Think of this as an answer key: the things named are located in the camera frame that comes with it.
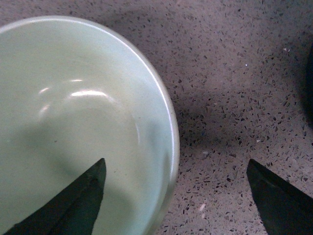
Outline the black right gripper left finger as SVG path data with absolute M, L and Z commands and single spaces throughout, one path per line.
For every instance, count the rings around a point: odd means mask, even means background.
M 6 235 L 90 235 L 103 200 L 106 163 L 101 158 Z

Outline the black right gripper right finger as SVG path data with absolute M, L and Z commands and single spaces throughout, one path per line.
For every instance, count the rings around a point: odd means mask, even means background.
M 253 200 L 269 235 L 311 235 L 313 199 L 254 159 L 247 166 Z

